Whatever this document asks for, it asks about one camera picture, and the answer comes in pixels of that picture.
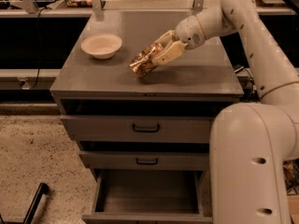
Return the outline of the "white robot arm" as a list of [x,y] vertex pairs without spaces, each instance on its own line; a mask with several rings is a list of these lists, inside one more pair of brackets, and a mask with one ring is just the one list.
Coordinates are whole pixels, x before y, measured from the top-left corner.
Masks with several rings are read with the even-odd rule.
[[209,141],[213,224],[291,224],[283,162],[299,156],[299,76],[254,0],[221,0],[181,21],[159,43],[165,64],[213,36],[238,33],[259,103],[215,118]]

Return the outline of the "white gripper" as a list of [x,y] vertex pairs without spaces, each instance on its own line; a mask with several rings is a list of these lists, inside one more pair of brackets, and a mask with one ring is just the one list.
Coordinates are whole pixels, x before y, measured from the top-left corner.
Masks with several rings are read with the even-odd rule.
[[169,30],[154,41],[163,49],[152,58],[154,65],[170,63],[180,57],[186,49],[196,49],[206,42],[200,21],[194,15],[181,21],[175,31]]

